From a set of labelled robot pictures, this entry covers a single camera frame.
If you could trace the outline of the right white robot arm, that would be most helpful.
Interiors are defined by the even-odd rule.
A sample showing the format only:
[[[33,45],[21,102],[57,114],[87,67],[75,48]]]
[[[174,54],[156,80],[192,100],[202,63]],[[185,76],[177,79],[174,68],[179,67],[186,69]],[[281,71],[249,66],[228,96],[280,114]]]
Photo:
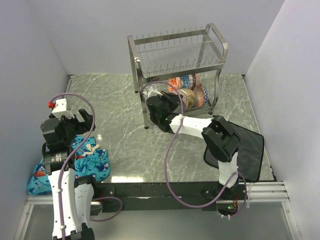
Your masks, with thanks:
[[[165,133],[185,134],[204,140],[207,149],[217,160],[219,193],[231,199],[237,193],[239,134],[220,115],[214,118],[184,116],[175,110],[183,103],[182,95],[161,92],[146,100],[150,120]]]

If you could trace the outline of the blue triangle pattern bowl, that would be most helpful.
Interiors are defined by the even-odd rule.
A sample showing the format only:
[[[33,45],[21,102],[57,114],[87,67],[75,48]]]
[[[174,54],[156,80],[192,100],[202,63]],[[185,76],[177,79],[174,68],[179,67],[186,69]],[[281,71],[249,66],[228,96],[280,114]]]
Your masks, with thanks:
[[[182,88],[185,88],[185,89],[193,90],[196,85],[194,76],[192,74],[181,76],[180,80],[183,85]]]

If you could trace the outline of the brown floral pattern bowl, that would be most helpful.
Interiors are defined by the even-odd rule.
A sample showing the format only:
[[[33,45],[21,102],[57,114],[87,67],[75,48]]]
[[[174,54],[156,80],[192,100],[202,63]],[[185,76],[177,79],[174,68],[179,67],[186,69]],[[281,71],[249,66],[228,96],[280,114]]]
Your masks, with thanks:
[[[188,96],[187,96],[186,92],[183,89],[178,89],[174,93],[177,96],[180,96],[179,98],[182,99],[184,105],[186,105],[188,103]]]

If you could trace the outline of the plain white grey bowl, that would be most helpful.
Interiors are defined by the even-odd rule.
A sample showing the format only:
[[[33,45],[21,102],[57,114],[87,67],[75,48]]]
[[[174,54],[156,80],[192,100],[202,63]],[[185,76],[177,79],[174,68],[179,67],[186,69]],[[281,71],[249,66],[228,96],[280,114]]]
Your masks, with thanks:
[[[191,109],[196,105],[196,95],[195,92],[188,88],[182,88],[183,101],[186,109]]]

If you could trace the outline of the steel two-tier dish rack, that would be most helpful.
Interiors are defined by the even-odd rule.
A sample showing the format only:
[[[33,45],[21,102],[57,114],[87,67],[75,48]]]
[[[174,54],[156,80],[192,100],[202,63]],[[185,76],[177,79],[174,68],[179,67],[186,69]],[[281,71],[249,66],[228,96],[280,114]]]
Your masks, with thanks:
[[[149,128],[149,113],[147,96],[142,89],[154,81],[166,82],[173,77],[214,71],[213,97],[203,106],[188,110],[191,114],[202,111],[213,114],[219,99],[220,75],[229,51],[229,44],[214,23],[142,37],[129,35],[127,44],[134,91],[140,96],[145,129]]]

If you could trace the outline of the red geometric pattern bowl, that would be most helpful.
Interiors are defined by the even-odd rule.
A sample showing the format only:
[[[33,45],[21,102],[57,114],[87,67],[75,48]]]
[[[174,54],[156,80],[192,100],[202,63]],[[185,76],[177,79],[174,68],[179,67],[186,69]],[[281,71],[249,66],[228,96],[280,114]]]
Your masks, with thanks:
[[[200,85],[196,85],[193,91],[195,93],[196,107],[202,107],[209,99],[208,91]]]

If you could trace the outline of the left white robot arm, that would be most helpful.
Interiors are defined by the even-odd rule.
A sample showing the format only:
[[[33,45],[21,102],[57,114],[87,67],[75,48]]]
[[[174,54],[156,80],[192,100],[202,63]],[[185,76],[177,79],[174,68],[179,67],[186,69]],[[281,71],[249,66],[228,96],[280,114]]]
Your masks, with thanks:
[[[93,240],[89,226],[91,201],[100,195],[93,176],[75,178],[75,154],[72,142],[76,135],[92,132],[94,117],[85,109],[78,111],[83,118],[61,118],[53,114],[40,128],[45,139],[42,145],[43,167],[48,176],[53,200],[54,240]]]

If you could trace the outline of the orange floral pattern bowl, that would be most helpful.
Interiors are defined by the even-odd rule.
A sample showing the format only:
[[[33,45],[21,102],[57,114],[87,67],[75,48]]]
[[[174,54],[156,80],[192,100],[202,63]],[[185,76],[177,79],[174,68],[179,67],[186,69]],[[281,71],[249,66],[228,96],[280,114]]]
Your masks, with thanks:
[[[168,80],[168,84],[170,84],[170,86],[168,86],[168,90],[170,92],[173,91],[173,88],[176,88],[177,90],[179,90],[179,89],[183,88],[183,86],[184,86],[180,77],[170,78]]]

